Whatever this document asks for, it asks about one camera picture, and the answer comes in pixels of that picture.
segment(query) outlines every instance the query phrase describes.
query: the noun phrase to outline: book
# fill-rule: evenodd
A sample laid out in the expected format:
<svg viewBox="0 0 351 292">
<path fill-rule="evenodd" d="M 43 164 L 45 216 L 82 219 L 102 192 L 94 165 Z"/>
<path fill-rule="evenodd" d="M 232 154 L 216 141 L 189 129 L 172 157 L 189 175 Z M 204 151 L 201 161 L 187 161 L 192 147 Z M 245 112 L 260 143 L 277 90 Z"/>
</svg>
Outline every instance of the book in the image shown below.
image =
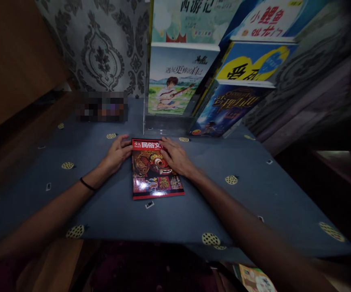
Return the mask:
<svg viewBox="0 0 351 292">
<path fill-rule="evenodd" d="M 242 0 L 155 0 L 152 41 L 218 45 Z"/>
<path fill-rule="evenodd" d="M 231 42 L 216 78 L 265 81 L 296 49 L 296 43 Z"/>
<path fill-rule="evenodd" d="M 219 51 L 217 45 L 152 43 L 148 113 L 182 115 Z"/>
<path fill-rule="evenodd" d="M 273 282 L 260 269 L 239 265 L 240 279 L 247 291 L 277 292 Z"/>
<path fill-rule="evenodd" d="M 214 80 L 192 122 L 189 135 L 221 137 L 274 88 L 270 82 Z"/>
<path fill-rule="evenodd" d="M 227 28 L 220 47 L 225 47 L 230 39 L 293 40 L 327 3 L 328 0 L 244 0 Z"/>
<path fill-rule="evenodd" d="M 179 175 L 161 154 L 159 140 L 132 139 L 133 199 L 184 195 Z"/>
</svg>

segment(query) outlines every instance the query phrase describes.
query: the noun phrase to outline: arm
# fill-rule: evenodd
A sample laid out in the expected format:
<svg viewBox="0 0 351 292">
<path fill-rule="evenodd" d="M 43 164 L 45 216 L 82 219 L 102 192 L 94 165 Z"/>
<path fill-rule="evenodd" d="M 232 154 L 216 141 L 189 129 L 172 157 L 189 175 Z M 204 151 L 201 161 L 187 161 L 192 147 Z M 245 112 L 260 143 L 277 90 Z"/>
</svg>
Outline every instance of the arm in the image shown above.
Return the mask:
<svg viewBox="0 0 351 292">
<path fill-rule="evenodd" d="M 132 151 L 131 141 L 122 141 L 126 138 L 128 135 L 116 139 L 101 163 L 83 177 L 84 182 L 97 189 L 119 169 Z M 40 251 L 93 193 L 77 181 L 0 243 L 0 260 L 22 258 Z"/>
<path fill-rule="evenodd" d="M 161 145 L 170 154 L 161 150 L 171 168 L 195 184 L 234 241 L 271 278 L 278 291 L 336 292 L 327 279 L 276 232 L 196 169 L 178 144 L 162 138 Z"/>
</svg>

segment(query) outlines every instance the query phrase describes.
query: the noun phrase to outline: illustrated book cover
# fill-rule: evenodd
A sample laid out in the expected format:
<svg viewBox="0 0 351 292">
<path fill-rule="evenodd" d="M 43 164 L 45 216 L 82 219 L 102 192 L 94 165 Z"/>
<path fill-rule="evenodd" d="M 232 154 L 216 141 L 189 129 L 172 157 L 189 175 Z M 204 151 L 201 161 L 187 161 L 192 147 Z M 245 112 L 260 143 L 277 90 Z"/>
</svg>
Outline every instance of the illustrated book cover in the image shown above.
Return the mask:
<svg viewBox="0 0 351 292">
<path fill-rule="evenodd" d="M 216 79 L 265 81 L 296 49 L 296 43 L 232 42 Z"/>
<path fill-rule="evenodd" d="M 191 125 L 193 136 L 221 137 L 238 120 L 269 95 L 270 82 L 246 83 L 214 80 Z"/>
<path fill-rule="evenodd" d="M 155 0 L 152 41 L 218 45 L 242 0 Z"/>
<path fill-rule="evenodd" d="M 239 265 L 240 277 L 247 291 L 277 292 L 274 284 L 260 269 Z"/>
<path fill-rule="evenodd" d="M 237 10 L 220 47 L 233 41 L 293 39 L 328 0 L 244 0 Z"/>
<path fill-rule="evenodd" d="M 133 199 L 184 195 L 179 175 L 161 154 L 159 140 L 132 139 Z"/>
<path fill-rule="evenodd" d="M 217 45 L 152 43 L 148 113 L 182 115 L 219 51 Z"/>
</svg>

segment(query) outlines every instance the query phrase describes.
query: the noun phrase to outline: yellow book cover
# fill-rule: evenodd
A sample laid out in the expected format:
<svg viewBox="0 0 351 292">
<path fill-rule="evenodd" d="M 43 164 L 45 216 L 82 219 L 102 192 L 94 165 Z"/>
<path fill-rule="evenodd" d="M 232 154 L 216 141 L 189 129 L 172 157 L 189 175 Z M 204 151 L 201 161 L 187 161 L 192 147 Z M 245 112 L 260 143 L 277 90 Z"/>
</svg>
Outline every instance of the yellow book cover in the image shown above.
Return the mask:
<svg viewBox="0 0 351 292">
<path fill-rule="evenodd" d="M 249 292 L 277 292 L 272 281 L 259 269 L 239 265 L 242 283 Z"/>
<path fill-rule="evenodd" d="M 295 43 L 233 42 L 216 79 L 265 81 L 296 48 Z"/>
</svg>

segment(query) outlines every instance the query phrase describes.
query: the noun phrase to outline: wooden panel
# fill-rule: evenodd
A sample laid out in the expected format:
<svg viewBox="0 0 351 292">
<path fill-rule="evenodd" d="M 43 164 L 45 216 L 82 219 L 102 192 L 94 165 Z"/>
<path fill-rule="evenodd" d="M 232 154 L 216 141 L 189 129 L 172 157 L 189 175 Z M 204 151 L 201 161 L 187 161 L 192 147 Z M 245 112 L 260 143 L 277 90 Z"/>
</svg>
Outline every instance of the wooden panel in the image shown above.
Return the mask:
<svg viewBox="0 0 351 292">
<path fill-rule="evenodd" d="M 34 0 L 0 0 L 0 124 L 68 76 Z"/>
</svg>

